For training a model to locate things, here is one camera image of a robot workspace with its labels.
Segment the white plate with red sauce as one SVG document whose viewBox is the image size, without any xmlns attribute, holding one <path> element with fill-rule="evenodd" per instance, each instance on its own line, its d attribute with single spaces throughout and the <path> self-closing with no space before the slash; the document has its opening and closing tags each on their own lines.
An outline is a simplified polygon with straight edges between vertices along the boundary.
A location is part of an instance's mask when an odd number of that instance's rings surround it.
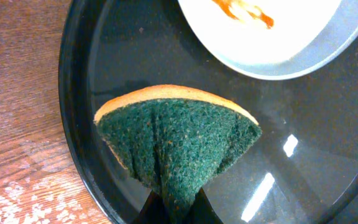
<svg viewBox="0 0 358 224">
<path fill-rule="evenodd" d="M 248 77 L 286 80 L 339 56 L 358 36 L 358 0 L 179 0 L 199 41 Z"/>
</svg>

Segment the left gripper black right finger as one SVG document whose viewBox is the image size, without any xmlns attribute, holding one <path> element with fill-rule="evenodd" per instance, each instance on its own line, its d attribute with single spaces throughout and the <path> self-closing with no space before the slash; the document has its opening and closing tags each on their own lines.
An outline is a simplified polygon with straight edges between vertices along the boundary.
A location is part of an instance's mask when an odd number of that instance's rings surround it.
<svg viewBox="0 0 358 224">
<path fill-rule="evenodd" d="M 194 204 L 188 213 L 188 223 L 191 224 L 223 224 L 213 210 L 203 189 L 196 194 Z"/>
</svg>

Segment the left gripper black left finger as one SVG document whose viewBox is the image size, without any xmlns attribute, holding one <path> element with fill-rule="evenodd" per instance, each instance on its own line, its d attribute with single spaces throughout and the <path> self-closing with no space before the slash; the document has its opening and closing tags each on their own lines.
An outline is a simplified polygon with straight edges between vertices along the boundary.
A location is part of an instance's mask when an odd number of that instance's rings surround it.
<svg viewBox="0 0 358 224">
<path fill-rule="evenodd" d="M 132 224 L 169 224 L 170 219 L 162 198 L 151 191 L 139 215 Z"/>
</svg>

